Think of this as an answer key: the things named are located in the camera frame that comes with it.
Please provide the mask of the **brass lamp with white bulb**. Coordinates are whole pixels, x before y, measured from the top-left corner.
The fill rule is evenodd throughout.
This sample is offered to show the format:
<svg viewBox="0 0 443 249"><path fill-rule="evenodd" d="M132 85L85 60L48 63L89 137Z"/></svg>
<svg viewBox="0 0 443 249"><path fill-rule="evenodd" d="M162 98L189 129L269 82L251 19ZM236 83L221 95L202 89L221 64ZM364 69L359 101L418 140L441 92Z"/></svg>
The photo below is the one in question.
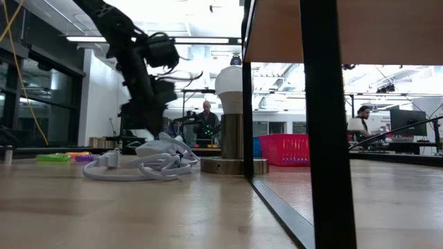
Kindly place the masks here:
<svg viewBox="0 0 443 249"><path fill-rule="evenodd" d="M211 174L243 175L244 120L242 67L228 66L215 80L215 93L221 100L221 155L201 159L201 171Z"/></svg>

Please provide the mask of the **small grey post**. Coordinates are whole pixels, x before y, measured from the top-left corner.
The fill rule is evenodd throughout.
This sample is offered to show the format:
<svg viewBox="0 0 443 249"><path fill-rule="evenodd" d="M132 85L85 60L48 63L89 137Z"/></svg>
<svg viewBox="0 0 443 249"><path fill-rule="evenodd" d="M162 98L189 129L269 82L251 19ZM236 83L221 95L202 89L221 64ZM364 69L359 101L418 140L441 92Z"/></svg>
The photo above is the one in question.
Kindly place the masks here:
<svg viewBox="0 0 443 249"><path fill-rule="evenodd" d="M9 167L12 165L14 147L12 145L6 145L3 148L4 148L3 163L5 166Z"/></svg>

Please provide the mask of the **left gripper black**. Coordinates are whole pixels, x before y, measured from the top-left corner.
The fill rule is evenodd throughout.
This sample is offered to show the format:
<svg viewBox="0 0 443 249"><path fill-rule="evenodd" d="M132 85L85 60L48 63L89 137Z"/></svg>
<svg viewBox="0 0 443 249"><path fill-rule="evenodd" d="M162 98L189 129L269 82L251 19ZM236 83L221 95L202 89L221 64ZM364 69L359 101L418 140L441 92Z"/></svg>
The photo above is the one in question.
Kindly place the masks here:
<svg viewBox="0 0 443 249"><path fill-rule="evenodd" d="M130 99L120 107L121 115L137 117L153 136L163 131L163 112L167 103L175 100L175 85L149 75L147 79L129 79L123 82L127 87Z"/></svg>

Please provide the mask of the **black metal table frame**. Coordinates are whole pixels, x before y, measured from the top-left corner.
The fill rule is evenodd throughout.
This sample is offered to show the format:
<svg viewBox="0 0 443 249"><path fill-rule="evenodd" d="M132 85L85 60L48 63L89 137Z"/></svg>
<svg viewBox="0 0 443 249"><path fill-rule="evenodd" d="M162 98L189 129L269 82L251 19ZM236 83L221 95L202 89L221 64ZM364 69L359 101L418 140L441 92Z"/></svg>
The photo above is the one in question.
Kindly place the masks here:
<svg viewBox="0 0 443 249"><path fill-rule="evenodd" d="M310 152L309 146L305 146L301 151L298 151L294 146L286 146L283 149L278 149L275 142L271 143L270 151L267 148L261 150L257 153L256 146L254 142L250 142L250 147L245 148L243 145L239 146L240 151L244 152L247 156L258 157L261 156L267 159L272 165L277 165L281 161L272 160L274 155L283 156L306 156L308 158L313 158L314 156L328 156L330 158L338 158L341 153L338 149L324 149L322 151ZM32 158L38 154L57 154L65 152L91 152L92 154L103 154L107 150L92 147L22 147L13 148L13 155L18 158ZM410 165L423 165L431 167L441 167L443 168L443 156L420 156L420 155L410 155L410 154L381 154L375 152L362 152L357 150L348 151L349 159L356 160L374 160L388 163L401 163Z"/></svg>

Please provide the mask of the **person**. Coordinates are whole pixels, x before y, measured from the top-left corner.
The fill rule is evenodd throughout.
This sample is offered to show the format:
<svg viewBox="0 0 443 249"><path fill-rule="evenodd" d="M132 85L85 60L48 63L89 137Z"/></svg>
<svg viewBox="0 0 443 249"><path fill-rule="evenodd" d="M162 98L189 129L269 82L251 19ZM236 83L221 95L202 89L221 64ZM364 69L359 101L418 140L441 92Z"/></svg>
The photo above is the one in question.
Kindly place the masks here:
<svg viewBox="0 0 443 249"><path fill-rule="evenodd" d="M211 110L211 105L208 100L203 102L203 111L197 115L199 124L193 128L196 134L197 144L201 147L208 146L212 143L213 137L207 134L209 129L214 129L220 125L218 116Z"/></svg>
<svg viewBox="0 0 443 249"><path fill-rule="evenodd" d="M361 142L371 136L366 124L369 115L370 108L368 106L361 106L357 111L357 115L349 119L347 123L347 131L353 135L354 140L357 142Z"/></svg>

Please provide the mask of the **ceiling strip light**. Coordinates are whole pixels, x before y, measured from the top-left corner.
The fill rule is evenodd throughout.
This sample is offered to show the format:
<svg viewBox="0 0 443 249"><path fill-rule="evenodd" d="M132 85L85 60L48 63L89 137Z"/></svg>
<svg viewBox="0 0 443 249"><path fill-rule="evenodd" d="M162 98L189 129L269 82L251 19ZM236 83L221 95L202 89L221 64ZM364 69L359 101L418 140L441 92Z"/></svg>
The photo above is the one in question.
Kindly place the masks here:
<svg viewBox="0 0 443 249"><path fill-rule="evenodd" d="M67 36L70 42L77 43L107 43L104 37ZM240 45L242 40L236 37L172 37L177 44L214 44L214 45Z"/></svg>

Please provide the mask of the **black computer monitor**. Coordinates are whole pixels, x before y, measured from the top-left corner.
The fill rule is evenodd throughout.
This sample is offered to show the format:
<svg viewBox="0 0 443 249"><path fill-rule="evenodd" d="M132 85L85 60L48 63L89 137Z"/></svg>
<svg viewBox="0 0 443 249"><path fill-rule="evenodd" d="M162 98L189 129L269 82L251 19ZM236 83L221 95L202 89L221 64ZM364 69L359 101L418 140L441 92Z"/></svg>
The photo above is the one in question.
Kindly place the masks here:
<svg viewBox="0 0 443 249"><path fill-rule="evenodd" d="M399 129L408 125L413 125L425 120L426 113L423 111L409 111L401 109L390 110L390 126L392 130ZM394 134L401 136L426 136L426 123L394 132Z"/></svg>

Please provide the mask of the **black shelf support frame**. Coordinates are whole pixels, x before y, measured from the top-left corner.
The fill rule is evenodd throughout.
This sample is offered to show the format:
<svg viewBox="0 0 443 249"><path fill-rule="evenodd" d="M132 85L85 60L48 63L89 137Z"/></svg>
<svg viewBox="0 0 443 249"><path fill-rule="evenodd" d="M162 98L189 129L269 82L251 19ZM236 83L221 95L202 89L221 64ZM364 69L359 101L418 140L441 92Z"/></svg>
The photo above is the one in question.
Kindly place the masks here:
<svg viewBox="0 0 443 249"><path fill-rule="evenodd" d="M300 0L314 221L308 222L253 175L244 175L297 248L357 249L347 148L336 0Z"/></svg>

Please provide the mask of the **red plastic basket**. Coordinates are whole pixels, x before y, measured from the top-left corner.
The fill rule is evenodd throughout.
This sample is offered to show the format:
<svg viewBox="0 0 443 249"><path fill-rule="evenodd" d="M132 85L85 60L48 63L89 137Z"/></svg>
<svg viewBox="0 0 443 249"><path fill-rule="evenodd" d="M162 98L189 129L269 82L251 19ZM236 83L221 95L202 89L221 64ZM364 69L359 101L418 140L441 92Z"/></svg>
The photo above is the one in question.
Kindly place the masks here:
<svg viewBox="0 0 443 249"><path fill-rule="evenodd" d="M309 137L307 134L275 133L259 136L262 157L271 165L279 166L284 157L308 158Z"/></svg>

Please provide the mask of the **raised wooden shelf board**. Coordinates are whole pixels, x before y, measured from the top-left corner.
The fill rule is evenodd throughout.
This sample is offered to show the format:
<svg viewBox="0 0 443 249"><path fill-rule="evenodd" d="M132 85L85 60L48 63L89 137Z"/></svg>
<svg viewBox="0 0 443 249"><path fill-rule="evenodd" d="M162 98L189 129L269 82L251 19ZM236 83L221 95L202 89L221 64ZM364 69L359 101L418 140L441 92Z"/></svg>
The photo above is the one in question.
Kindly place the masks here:
<svg viewBox="0 0 443 249"><path fill-rule="evenodd" d="M443 0L337 0L344 64L443 65ZM302 62L300 0L252 0L247 62Z"/></svg>

